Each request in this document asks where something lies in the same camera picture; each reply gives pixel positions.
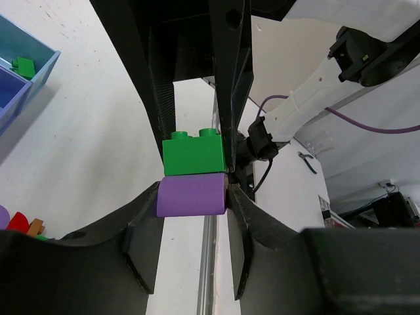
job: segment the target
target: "lego stud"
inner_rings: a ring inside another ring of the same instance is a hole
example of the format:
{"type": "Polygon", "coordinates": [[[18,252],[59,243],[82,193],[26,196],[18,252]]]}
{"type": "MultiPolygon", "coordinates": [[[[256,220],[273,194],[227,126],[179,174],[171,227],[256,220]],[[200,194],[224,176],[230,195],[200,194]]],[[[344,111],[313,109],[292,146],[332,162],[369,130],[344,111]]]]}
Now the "lego stud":
{"type": "Polygon", "coordinates": [[[200,137],[210,137],[216,135],[216,129],[214,128],[204,128],[199,131],[200,137]]]}
{"type": "Polygon", "coordinates": [[[188,133],[186,131],[174,131],[173,133],[171,133],[172,140],[187,139],[187,138],[188,138],[188,133]]]}

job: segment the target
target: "green block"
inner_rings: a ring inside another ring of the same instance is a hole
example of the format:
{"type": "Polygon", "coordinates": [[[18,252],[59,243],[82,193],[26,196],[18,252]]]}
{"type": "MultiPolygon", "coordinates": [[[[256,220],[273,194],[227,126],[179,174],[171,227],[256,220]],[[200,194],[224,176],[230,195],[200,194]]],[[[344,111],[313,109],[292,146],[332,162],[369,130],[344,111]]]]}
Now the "green block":
{"type": "Polygon", "coordinates": [[[32,80],[35,77],[35,65],[31,59],[18,57],[17,60],[12,61],[12,67],[11,70],[14,73],[27,80],[32,80]]]}
{"type": "Polygon", "coordinates": [[[48,239],[44,235],[37,235],[36,238],[37,240],[40,240],[40,241],[46,241],[48,239]]]}
{"type": "Polygon", "coordinates": [[[163,141],[163,166],[166,176],[225,172],[222,136],[211,128],[197,137],[175,131],[163,141]]]}

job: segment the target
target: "blue plastic bin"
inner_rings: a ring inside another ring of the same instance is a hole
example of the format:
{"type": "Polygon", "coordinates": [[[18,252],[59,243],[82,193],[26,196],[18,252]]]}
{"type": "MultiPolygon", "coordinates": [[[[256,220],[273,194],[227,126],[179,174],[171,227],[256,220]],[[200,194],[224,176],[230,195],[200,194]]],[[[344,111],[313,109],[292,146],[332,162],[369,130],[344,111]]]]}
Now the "blue plastic bin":
{"type": "Polygon", "coordinates": [[[20,114],[33,83],[0,68],[0,135],[20,114]]]}
{"type": "Polygon", "coordinates": [[[13,73],[10,68],[17,57],[32,59],[35,64],[35,77],[31,80],[33,85],[22,109],[44,86],[58,56],[60,51],[54,51],[0,14],[0,66],[13,73]]]}

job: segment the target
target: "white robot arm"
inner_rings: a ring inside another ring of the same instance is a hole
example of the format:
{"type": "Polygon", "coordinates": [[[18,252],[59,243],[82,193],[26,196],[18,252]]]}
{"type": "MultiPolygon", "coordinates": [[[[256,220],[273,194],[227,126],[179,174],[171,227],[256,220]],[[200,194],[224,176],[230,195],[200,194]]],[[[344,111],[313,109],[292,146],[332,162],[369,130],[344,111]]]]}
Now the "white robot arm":
{"type": "Polygon", "coordinates": [[[273,142],[289,141],[325,107],[388,81],[420,53],[420,0],[297,0],[286,18],[304,17],[353,30],[341,31],[309,79],[264,116],[273,142]]]}

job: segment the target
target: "black metal frame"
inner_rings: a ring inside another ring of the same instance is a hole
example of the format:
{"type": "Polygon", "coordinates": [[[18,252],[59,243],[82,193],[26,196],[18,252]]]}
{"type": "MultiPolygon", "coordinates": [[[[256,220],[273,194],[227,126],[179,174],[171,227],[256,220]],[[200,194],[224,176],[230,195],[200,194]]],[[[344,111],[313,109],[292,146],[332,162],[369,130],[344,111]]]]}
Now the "black metal frame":
{"type": "Polygon", "coordinates": [[[309,229],[300,234],[228,188],[235,298],[242,315],[419,314],[420,232],[309,229]]]}
{"type": "Polygon", "coordinates": [[[163,231],[158,188],[61,240],[0,231],[0,314],[145,314],[163,231]]]}
{"type": "Polygon", "coordinates": [[[162,155],[175,127],[173,82],[215,76],[224,156],[253,82],[251,13],[281,20],[295,0],[91,0],[146,108],[162,155]]]}

